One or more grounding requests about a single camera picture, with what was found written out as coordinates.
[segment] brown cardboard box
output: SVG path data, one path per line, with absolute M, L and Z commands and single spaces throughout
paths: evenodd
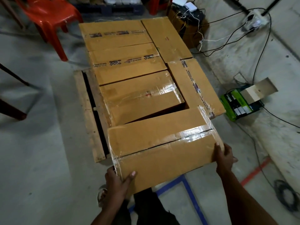
M 153 43 L 92 51 L 88 55 L 99 85 L 167 69 Z
M 245 90 L 241 91 L 241 94 L 247 101 L 247 103 L 251 104 L 277 91 L 277 88 L 267 77 L 259 81 L 258 83 L 252 85 L 251 87 L 248 87 Z
M 192 58 L 168 17 L 142 20 L 164 62 Z
M 137 172 L 128 195 L 212 162 L 215 142 L 223 145 L 202 107 L 109 128 L 108 136 L 118 176 Z
M 199 45 L 199 41 L 203 39 L 202 35 L 199 32 L 205 35 L 205 32 L 209 28 L 207 20 L 203 19 L 203 25 L 200 25 L 198 27 L 186 24 L 186 22 L 184 22 L 180 18 L 176 18 L 175 15 L 176 13 L 172 9 L 170 9 L 168 12 L 168 18 L 173 24 L 176 31 L 179 33 L 179 36 L 182 38 L 183 42 L 189 49 L 197 47 Z
M 184 103 L 168 71 L 100 87 L 109 126 L 126 124 Z
M 151 43 L 140 20 L 79 24 L 88 51 Z
M 189 108 L 203 106 L 210 118 L 226 112 L 196 59 L 169 62 L 168 67 Z

